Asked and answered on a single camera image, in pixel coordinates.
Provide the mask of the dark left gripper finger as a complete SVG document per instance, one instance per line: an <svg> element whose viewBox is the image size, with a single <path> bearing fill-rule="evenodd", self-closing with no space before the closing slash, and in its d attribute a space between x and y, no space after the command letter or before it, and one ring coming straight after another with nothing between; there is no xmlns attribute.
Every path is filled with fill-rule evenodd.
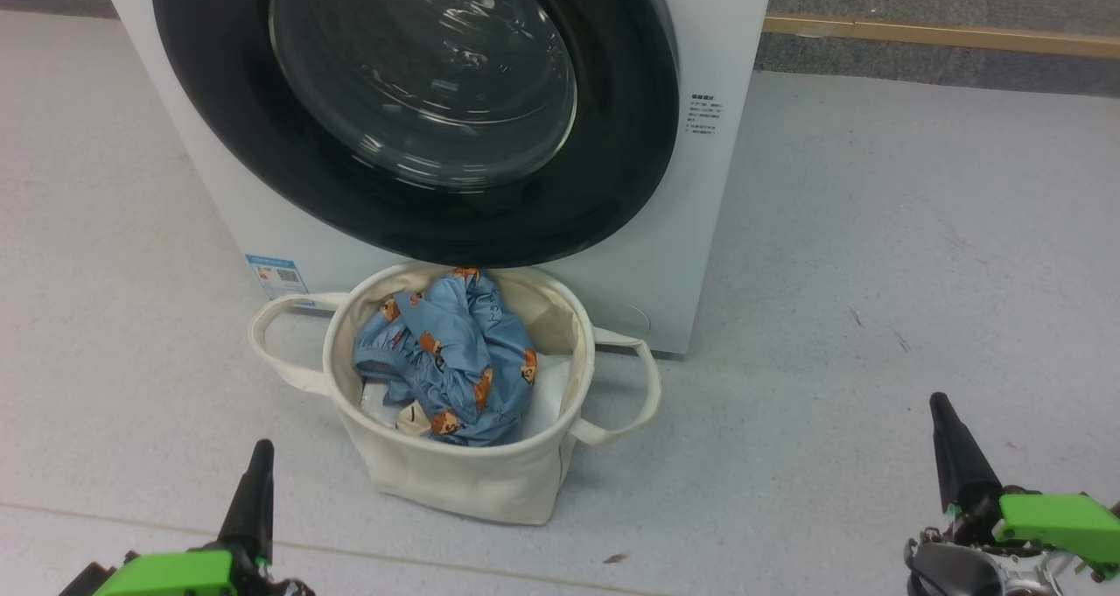
<svg viewBox="0 0 1120 596"><path fill-rule="evenodd" d="M276 516L276 445L255 443L248 469L241 474L217 541L236 547L255 565L272 564Z"/></svg>

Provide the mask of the black round glass washer door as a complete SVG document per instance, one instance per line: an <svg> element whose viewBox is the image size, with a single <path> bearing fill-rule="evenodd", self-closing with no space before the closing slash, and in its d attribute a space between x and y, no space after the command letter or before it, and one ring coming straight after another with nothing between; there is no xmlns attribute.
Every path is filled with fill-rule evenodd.
<svg viewBox="0 0 1120 596"><path fill-rule="evenodd" d="M228 150L400 257L571 257L668 173L676 60L652 0L152 2L172 72Z"/></svg>

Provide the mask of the white liner sheet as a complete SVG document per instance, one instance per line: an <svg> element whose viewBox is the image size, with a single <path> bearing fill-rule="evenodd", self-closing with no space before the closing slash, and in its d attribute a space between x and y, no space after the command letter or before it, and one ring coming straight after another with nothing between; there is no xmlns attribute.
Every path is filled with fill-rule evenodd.
<svg viewBox="0 0 1120 596"><path fill-rule="evenodd" d="M568 355L544 355L536 366L536 387L528 411L521 417L521 439L533 438L544 432L560 417L561 403L571 375L572 358ZM386 406L384 395L388 383L365 378L361 392L360 409L364 415L389 428L402 432L428 437L431 428L424 420L419 406Z"/></svg>

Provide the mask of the cream canvas laundry basket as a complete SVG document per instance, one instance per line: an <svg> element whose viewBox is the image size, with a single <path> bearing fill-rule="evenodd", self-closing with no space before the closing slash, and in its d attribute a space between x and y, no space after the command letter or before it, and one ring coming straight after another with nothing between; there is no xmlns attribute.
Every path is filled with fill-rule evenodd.
<svg viewBox="0 0 1120 596"><path fill-rule="evenodd" d="M544 524L552 516L557 492L571 468L576 443L609 443L640 429L656 415L662 385L655 357L646 341L595 327L571 289L556 278L532 269L493 273L483 270L500 285L508 311L524 322L529 337L535 342L536 360L544 355L572 358L559 419L533 438L500 447L459 447L389 428L360 408L365 378L353 366L357 333L389 294L423 289L451 270L448 266L404 263L380 270L349 292L277 298L265 304L249 325L249 344L284 382L323 395L332 404L377 491L473 519ZM276 357L267 350L265 337L277 317L311 302L327 305L333 311L317 369ZM644 361L647 400L627 428L607 430L581 417L592 384L592 353L597 345L628 347Z"/></svg>

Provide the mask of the white front-load washing machine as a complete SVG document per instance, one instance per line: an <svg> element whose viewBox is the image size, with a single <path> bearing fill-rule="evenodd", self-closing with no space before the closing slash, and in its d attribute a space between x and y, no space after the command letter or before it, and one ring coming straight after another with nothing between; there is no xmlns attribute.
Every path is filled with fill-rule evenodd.
<svg viewBox="0 0 1120 596"><path fill-rule="evenodd" d="M293 261L309 294L348 292L389 266L427 262L333 229L261 181L192 105L165 53L152 0L111 1L244 257ZM659 352L683 354L768 0L652 1L675 53L679 86L668 173L640 213L612 236L571 257L520 268L544 270L567 285L592 324L646 339Z"/></svg>

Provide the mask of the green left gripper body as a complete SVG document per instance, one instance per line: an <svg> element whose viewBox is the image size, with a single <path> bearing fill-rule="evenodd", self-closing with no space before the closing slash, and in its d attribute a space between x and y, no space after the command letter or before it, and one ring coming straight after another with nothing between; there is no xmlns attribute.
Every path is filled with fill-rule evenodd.
<svg viewBox="0 0 1120 596"><path fill-rule="evenodd" d="M93 596L237 596L224 550L143 555L120 565Z"/></svg>

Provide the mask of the blue bear print garment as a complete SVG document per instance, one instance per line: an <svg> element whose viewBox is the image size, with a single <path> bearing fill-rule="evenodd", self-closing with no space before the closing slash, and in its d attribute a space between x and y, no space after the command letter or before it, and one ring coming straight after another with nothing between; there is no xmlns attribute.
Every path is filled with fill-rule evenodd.
<svg viewBox="0 0 1120 596"><path fill-rule="evenodd" d="M357 333L353 369L384 383L400 427L448 445L500 447L523 436L536 346L500 285L458 268L389 294Z"/></svg>

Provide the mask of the blue energy label sticker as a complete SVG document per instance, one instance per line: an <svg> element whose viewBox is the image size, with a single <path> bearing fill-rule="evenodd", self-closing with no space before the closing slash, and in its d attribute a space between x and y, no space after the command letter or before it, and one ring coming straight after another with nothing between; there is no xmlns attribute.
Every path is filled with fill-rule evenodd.
<svg viewBox="0 0 1120 596"><path fill-rule="evenodd" d="M291 260L276 257L245 257L269 301L289 294L309 294L304 276Z"/></svg>

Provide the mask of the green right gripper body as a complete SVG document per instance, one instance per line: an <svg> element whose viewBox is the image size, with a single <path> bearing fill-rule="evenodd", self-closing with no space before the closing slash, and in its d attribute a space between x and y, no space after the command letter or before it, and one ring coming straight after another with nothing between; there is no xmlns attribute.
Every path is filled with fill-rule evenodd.
<svg viewBox="0 0 1120 596"><path fill-rule="evenodd" d="M1079 557L1102 579L1120 575L1120 516L1084 494L1004 494L1000 543L1032 543Z"/></svg>

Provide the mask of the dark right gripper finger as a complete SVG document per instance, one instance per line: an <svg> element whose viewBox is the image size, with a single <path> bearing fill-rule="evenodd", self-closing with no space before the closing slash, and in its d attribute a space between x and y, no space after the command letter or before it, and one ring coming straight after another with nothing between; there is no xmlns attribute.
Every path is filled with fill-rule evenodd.
<svg viewBox="0 0 1120 596"><path fill-rule="evenodd" d="M1004 483L996 476L984 453L967 425L956 416L948 394L928 397L933 422L932 440L937 472L941 509L959 507L971 514L987 501L1004 496Z"/></svg>

